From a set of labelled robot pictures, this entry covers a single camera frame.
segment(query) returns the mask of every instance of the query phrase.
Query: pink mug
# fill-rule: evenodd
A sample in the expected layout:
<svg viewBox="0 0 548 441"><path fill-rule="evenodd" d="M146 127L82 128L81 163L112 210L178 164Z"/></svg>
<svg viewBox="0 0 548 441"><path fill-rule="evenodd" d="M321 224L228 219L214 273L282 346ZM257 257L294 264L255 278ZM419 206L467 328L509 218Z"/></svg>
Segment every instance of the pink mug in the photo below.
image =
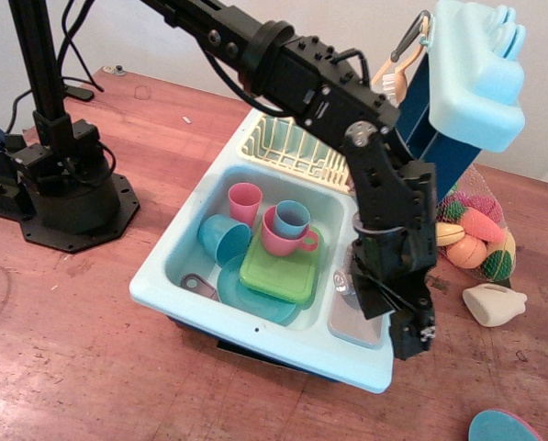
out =
<svg viewBox="0 0 548 441"><path fill-rule="evenodd" d="M291 255L296 249L312 252L319 246L319 235L306 227L295 239L285 239L274 233L275 207L270 207L263 214L262 245L269 254L278 257Z"/></svg>
<svg viewBox="0 0 548 441"><path fill-rule="evenodd" d="M263 193L255 184L239 182L229 189L229 215L235 221L253 226Z"/></svg>

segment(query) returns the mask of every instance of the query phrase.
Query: green plate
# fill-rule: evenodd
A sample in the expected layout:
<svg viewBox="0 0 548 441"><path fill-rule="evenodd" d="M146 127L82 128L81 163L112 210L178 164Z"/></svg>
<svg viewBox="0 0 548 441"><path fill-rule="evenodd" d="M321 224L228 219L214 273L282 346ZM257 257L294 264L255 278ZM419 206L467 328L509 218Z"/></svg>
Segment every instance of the green plate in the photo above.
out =
<svg viewBox="0 0 548 441"><path fill-rule="evenodd" d="M276 299L247 288L239 281L244 255L230 259L218 275L218 298L224 304L248 312L271 322L279 323L296 309L294 303Z"/></svg>
<svg viewBox="0 0 548 441"><path fill-rule="evenodd" d="M292 303L309 301L316 289L320 250L324 245L320 231L314 227L310 229L319 237L315 251L308 253L298 248L291 255L277 257L263 248L260 225L240 268L241 283Z"/></svg>

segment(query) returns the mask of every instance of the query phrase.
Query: teal plate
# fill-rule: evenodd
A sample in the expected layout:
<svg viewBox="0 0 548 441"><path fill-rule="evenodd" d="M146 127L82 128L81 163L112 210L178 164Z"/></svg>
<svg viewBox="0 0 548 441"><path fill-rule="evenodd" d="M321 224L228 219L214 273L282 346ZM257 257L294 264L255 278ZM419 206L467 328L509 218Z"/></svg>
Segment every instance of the teal plate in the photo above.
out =
<svg viewBox="0 0 548 441"><path fill-rule="evenodd" d="M238 255L230 259L220 270L217 282L220 301L270 322L282 322L294 311L296 304L243 285L239 279L239 271L244 258L245 254Z"/></svg>
<svg viewBox="0 0 548 441"><path fill-rule="evenodd" d="M469 441L542 441L526 422L511 413L488 410L475 416Z"/></svg>

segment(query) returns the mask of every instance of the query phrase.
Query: light blue toy sink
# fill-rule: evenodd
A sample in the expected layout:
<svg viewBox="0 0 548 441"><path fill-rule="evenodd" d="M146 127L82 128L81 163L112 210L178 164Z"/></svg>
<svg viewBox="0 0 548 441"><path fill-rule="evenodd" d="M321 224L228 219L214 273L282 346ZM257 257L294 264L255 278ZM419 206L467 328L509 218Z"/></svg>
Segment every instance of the light blue toy sink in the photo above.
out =
<svg viewBox="0 0 548 441"><path fill-rule="evenodd" d="M178 322L287 365L382 392L391 381L394 357L389 318L374 319L381 322L381 333L373 347L340 339L327 325L335 294L332 275L343 267L345 250L355 239L352 216L356 205L340 191L284 174L266 163L241 158L238 149L248 140L255 141L255 131L263 124L263 118L262 113L252 111L210 166L132 279L132 298ZM308 208L312 224L324 238L312 300L298 305L281 323L180 288L182 277L188 273L196 273L217 286L220 267L204 250L196 233L209 216L229 214L227 193L241 181L252 182L263 192L257 220L267 208L291 198Z"/></svg>

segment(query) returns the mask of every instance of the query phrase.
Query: blue cup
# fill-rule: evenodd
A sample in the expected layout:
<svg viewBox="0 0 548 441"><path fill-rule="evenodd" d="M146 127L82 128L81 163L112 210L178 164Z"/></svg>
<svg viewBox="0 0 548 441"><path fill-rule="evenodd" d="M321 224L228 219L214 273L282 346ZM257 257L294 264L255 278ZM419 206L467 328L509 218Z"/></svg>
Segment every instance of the blue cup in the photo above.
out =
<svg viewBox="0 0 548 441"><path fill-rule="evenodd" d="M252 231L246 223L223 214L210 216L198 230L198 240L220 266L246 253L251 238Z"/></svg>
<svg viewBox="0 0 548 441"><path fill-rule="evenodd" d="M308 209L295 200L283 200L275 206L274 233L284 239L297 239L310 223Z"/></svg>

